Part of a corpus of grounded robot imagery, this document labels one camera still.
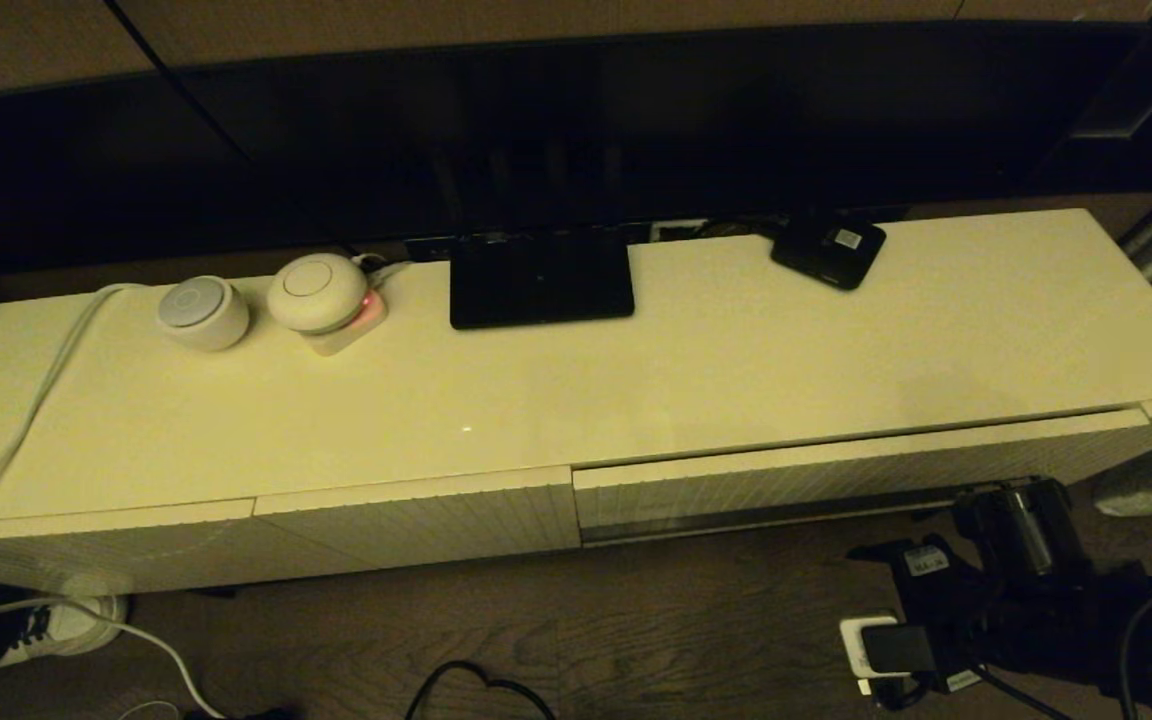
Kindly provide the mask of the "black television base plate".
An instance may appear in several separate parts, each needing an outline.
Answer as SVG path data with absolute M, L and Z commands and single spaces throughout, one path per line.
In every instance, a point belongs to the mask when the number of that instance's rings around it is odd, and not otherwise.
M 602 229 L 461 240 L 450 251 L 457 331 L 594 323 L 635 314 L 626 241 Z

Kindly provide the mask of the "white speaker with grey top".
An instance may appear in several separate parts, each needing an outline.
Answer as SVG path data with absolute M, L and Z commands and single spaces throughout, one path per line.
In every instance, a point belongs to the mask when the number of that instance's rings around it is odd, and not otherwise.
M 198 275 L 165 293 L 156 306 L 156 323 L 179 344 L 220 353 L 247 336 L 251 320 L 236 287 L 218 275 Z

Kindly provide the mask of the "small black set-top box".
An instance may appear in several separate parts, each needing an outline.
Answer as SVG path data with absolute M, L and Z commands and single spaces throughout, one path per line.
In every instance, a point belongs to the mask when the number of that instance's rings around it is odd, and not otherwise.
M 858 290 L 887 233 L 849 217 L 791 217 L 773 233 L 771 260 L 836 290 Z

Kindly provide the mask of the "white ribbed cabinet drawer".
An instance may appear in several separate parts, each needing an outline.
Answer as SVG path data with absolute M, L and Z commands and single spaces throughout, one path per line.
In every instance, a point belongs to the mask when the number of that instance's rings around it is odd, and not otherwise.
M 927 505 L 1023 477 L 1076 483 L 1152 450 L 1140 409 L 741 452 L 573 473 L 582 541 L 604 544 Z

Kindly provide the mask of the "white power strip red light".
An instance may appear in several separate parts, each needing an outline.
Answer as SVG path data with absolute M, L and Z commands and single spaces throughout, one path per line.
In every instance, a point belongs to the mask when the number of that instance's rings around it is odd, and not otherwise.
M 411 262 L 393 263 L 366 273 L 369 290 L 353 319 L 340 324 L 338 328 L 329 332 L 303 333 L 302 340 L 314 354 L 329 357 L 344 350 L 346 347 L 357 342 L 361 338 L 365 338 L 367 333 L 385 323 L 389 316 L 389 302 L 385 300 L 382 288 L 394 275 L 402 273 L 411 265 Z

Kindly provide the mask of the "white round dome device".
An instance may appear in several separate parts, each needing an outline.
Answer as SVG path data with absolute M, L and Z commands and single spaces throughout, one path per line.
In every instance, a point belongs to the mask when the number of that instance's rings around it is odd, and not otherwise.
M 279 270 L 266 291 L 266 306 L 287 329 L 325 334 L 353 323 L 369 291 L 369 279 L 355 263 L 316 252 Z

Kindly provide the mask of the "black television screen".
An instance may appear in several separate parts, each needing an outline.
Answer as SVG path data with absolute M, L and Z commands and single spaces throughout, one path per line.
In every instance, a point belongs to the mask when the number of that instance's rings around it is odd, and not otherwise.
M 1139 26 L 799 26 L 0 94 L 0 268 L 1011 190 Z

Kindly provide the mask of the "white sneaker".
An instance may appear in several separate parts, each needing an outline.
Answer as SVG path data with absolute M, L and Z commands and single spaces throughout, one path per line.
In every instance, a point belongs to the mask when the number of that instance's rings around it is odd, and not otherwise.
M 41 657 L 83 655 L 109 646 L 122 634 L 116 626 L 58 602 L 26 611 L 24 620 L 26 623 L 0 657 L 0 669 Z

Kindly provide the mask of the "white tv cabinet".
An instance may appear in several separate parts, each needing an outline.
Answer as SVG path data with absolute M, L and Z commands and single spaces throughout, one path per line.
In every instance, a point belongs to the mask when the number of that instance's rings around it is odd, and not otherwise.
M 632 247 L 635 314 L 453 329 L 449 268 L 408 266 L 389 316 L 324 357 L 266 314 L 215 354 L 156 325 L 165 287 L 93 314 L 0 477 L 0 520 L 291 495 L 1152 416 L 1152 287 L 1083 210 L 890 223 L 859 290 L 760 237 Z M 256 518 L 251 582 L 361 571 Z

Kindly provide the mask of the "white ribbed cabinet door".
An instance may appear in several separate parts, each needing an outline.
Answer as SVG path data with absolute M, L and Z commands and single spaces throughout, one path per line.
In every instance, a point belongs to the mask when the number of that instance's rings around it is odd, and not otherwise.
M 579 547 L 568 467 L 399 480 L 257 498 L 256 518 L 361 571 Z
M 59 594 L 180 591 L 265 569 L 250 500 L 0 520 L 0 583 Z

